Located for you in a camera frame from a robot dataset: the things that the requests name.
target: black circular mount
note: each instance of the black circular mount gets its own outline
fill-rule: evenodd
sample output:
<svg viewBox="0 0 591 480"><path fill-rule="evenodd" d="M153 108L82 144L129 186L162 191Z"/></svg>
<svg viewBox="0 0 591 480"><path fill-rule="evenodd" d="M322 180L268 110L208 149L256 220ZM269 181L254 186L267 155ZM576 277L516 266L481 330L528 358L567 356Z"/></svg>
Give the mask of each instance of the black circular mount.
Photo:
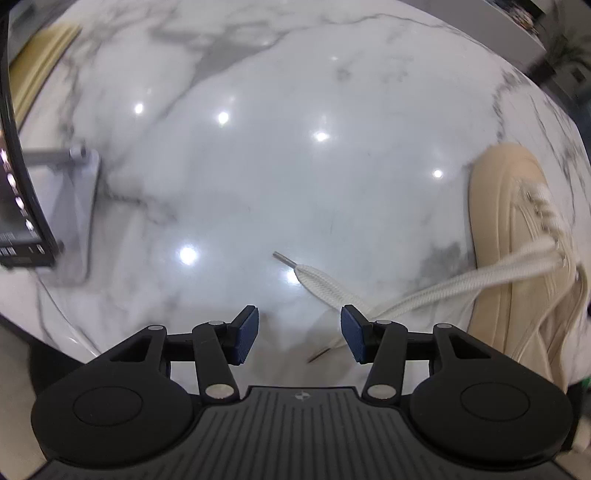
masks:
<svg viewBox="0 0 591 480"><path fill-rule="evenodd" d="M45 390L31 414L44 453L79 466L129 465L166 450L193 419L190 396L133 362L84 365Z"/></svg>
<svg viewBox="0 0 591 480"><path fill-rule="evenodd" d="M413 392L410 416L426 441L453 457L511 468L552 457L571 422L566 396L508 358L445 364Z"/></svg>

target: ribbed black plate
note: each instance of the ribbed black plate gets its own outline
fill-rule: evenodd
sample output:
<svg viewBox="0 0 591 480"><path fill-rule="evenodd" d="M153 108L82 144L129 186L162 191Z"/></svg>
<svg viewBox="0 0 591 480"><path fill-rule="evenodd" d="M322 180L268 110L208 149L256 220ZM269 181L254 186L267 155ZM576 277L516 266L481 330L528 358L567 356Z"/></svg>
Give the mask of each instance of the ribbed black plate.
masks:
<svg viewBox="0 0 591 480"><path fill-rule="evenodd" d="M51 462L35 480L568 479L548 462L517 472L477 471L421 444L393 408L351 388L253 387L209 407L186 440L144 463L110 471Z"/></svg>

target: blue gripper pad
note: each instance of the blue gripper pad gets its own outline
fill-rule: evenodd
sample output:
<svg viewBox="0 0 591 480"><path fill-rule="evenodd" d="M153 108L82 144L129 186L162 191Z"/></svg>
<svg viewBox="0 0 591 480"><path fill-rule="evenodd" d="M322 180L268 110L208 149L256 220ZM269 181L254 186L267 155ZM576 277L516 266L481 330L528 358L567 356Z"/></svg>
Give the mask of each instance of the blue gripper pad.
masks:
<svg viewBox="0 0 591 480"><path fill-rule="evenodd" d="M340 310L340 331L343 333L349 350L357 363L366 362L366 348L363 343L363 330L359 322L345 307Z"/></svg>
<svg viewBox="0 0 591 480"><path fill-rule="evenodd" d="M253 308L246 320L238 327L236 334L236 346L232 349L232 365L241 365L246 361L248 352L258 335L259 315L258 309Z"/></svg>

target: metal rod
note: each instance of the metal rod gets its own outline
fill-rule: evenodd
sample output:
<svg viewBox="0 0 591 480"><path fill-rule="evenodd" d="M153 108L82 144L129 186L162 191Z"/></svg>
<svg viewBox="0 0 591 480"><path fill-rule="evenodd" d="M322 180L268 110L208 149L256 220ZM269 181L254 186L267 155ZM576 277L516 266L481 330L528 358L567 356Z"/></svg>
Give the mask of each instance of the metal rod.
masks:
<svg viewBox="0 0 591 480"><path fill-rule="evenodd" d="M279 252L273 252L273 257L275 257L280 262L284 263L288 267L295 268L297 267L297 263L293 260L287 258L285 255L281 255Z"/></svg>

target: white shoelace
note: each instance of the white shoelace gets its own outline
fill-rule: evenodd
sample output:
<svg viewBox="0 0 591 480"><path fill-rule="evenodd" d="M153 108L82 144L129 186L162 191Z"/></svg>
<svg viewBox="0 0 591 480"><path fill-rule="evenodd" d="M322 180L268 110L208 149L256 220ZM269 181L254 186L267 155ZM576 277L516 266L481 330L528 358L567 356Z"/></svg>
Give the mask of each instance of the white shoelace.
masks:
<svg viewBox="0 0 591 480"><path fill-rule="evenodd" d="M293 268L299 282L312 295L337 311L344 305L354 305L368 320L394 320L419 307L463 293L472 293L467 304L470 305L485 288L544 275L564 265L563 254L558 250L558 242L553 236L553 233L564 234L564 222L554 206L550 191L543 184L530 185L527 191L528 199L534 204L534 211L543 219L545 235L503 257L494 265L458 275L402 299L377 306L371 306L320 270L298 265L278 252L274 252L273 256ZM344 345L344 337L338 334L312 355L308 362Z"/></svg>

